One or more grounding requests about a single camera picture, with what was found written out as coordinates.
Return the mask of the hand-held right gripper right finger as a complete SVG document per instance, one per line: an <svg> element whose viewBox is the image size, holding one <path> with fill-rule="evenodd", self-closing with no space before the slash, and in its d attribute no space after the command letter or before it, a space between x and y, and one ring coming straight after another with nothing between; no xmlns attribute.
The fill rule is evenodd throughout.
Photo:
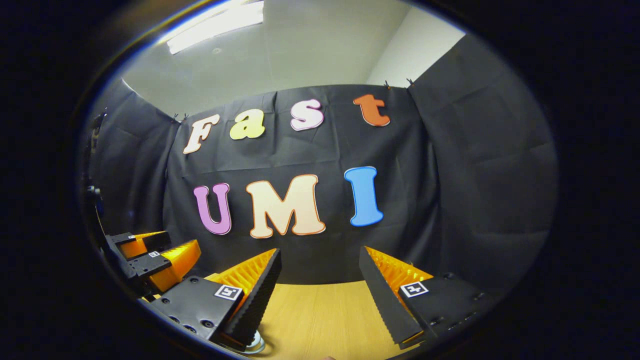
<svg viewBox="0 0 640 360"><path fill-rule="evenodd" d="M362 246L359 269L394 344L432 349L491 310L496 300L454 273L430 275Z"/></svg>

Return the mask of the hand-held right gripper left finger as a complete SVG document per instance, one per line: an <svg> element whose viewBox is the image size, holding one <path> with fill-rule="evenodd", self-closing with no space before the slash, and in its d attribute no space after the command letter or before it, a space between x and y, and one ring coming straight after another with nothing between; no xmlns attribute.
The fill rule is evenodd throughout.
<svg viewBox="0 0 640 360"><path fill-rule="evenodd" d="M206 279L189 276L150 305L197 337L244 351L256 333L282 269L273 248Z"/></svg>

